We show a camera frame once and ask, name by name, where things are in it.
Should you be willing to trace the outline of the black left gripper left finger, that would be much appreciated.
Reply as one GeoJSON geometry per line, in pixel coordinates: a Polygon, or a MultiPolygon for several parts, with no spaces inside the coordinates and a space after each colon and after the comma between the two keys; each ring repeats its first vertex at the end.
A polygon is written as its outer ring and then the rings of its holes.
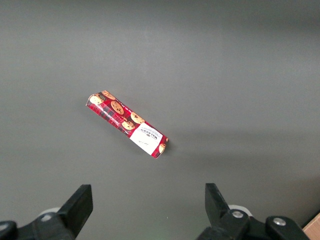
{"type": "Polygon", "coordinates": [[[47,212],[23,227],[0,222],[2,240],[74,240],[93,211],[92,186],[81,185],[57,212],[47,212]]]}

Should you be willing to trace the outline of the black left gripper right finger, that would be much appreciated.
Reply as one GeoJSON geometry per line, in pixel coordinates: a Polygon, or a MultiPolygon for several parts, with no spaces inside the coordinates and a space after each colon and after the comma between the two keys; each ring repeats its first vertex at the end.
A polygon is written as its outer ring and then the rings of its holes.
{"type": "Polygon", "coordinates": [[[241,209],[231,209],[215,183],[205,184],[205,210],[210,227],[198,240],[308,240],[292,219],[272,215],[260,222],[241,209]]]}

